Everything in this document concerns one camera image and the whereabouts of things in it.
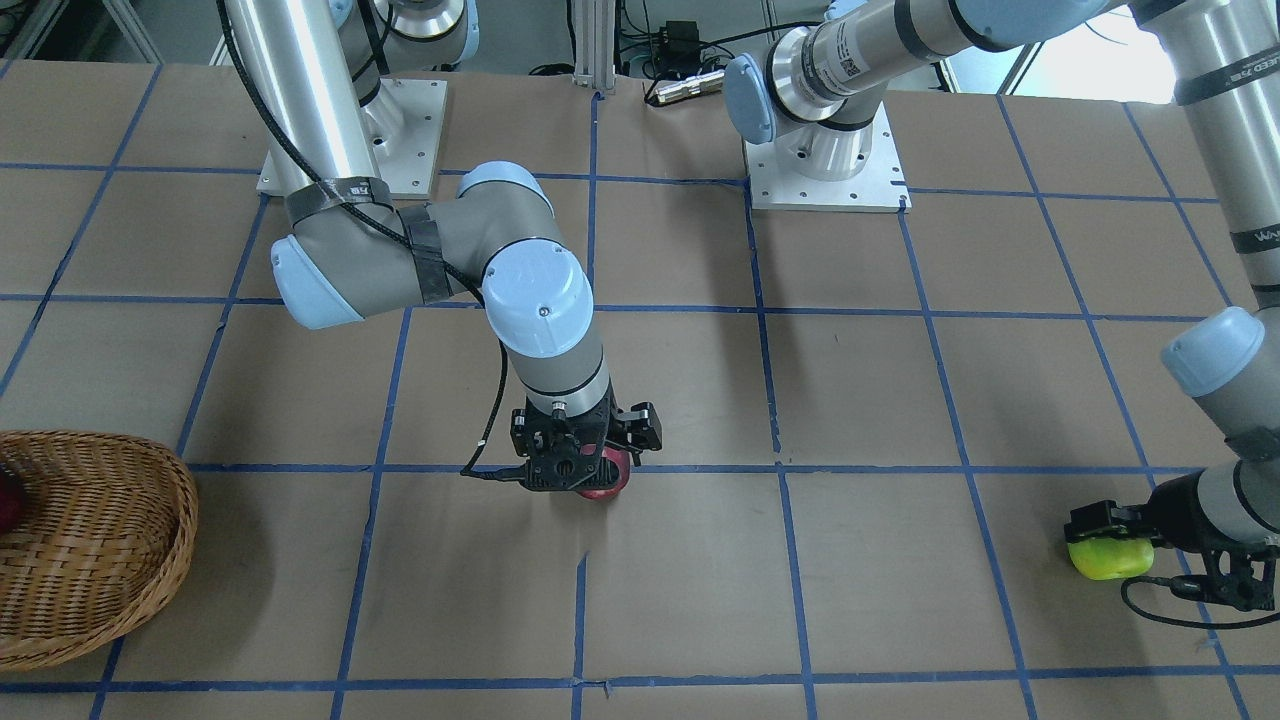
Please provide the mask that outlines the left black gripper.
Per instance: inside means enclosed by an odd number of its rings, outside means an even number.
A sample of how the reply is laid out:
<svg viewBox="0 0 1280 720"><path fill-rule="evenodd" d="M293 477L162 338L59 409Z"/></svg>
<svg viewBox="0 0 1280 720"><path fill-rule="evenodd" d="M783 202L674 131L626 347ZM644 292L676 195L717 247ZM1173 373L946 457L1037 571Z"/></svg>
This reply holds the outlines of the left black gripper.
<svg viewBox="0 0 1280 720"><path fill-rule="evenodd" d="M1097 538L1148 541L1198 553L1204 573L1170 580L1176 597L1243 612L1275 610L1275 553L1258 542L1228 537L1210 520L1198 495L1204 477L1202 470L1166 480L1146 503L1101 500L1073 509L1064 524L1064 539L1069 544Z"/></svg>

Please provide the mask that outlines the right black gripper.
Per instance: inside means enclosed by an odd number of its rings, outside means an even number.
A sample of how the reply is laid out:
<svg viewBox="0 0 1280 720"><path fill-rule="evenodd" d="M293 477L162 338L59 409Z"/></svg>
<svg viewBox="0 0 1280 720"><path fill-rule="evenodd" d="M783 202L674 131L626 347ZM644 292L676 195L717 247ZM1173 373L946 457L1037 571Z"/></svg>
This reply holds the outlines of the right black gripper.
<svg viewBox="0 0 1280 720"><path fill-rule="evenodd" d="M655 406L641 402L622 411L611 395L577 416L564 410L545 414L527 402L512 411L509 436L525 460L515 480L539 492L573 492L585 486L596 474L605 446L623 450L632 462L663 450Z"/></svg>

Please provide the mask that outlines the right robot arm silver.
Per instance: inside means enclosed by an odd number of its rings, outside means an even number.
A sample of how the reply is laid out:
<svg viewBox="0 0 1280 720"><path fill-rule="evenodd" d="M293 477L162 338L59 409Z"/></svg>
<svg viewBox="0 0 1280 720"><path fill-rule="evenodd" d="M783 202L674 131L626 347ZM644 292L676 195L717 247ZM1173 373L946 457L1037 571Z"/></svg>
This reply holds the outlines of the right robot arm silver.
<svg viewBox="0 0 1280 720"><path fill-rule="evenodd" d="M526 404L516 468L488 480L611 498L662 446L652 404L618 406L593 286L524 167L486 161L448 202L397 208L372 147L375 111L330 1L219 1L232 65L270 135L291 232L270 254L287 310L310 329L471 293Z"/></svg>

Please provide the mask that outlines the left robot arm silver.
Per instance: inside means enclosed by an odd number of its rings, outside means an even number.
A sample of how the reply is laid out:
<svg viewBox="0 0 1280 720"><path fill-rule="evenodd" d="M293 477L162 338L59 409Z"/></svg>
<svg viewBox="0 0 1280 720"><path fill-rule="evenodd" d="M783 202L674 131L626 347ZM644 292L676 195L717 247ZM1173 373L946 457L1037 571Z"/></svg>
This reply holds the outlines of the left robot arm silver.
<svg viewBox="0 0 1280 720"><path fill-rule="evenodd" d="M1153 483L1139 503L1071 510L1071 565L1116 582L1126 606L1149 585L1199 606L1277 620L1277 4L1275 1L850 1L819 23L745 53L726 72L726 105L746 146L759 208L783 199L817 209L812 191L780 187L780 164L832 182L823 164L849 141L851 176L899 135L890 83L968 50L1019 51L1105 18L1129 17L1176 73L1171 159L1180 193L1133 110L1120 102L996 97L989 131L938 120L899 161L934 159L925 174L887 181L883 209L924 208L942 225L1029 231L1055 249L1078 319L1115 392L1137 363L1108 359L1121 329L1171 332L1162 365L1222 438L1211 466Z"/></svg>

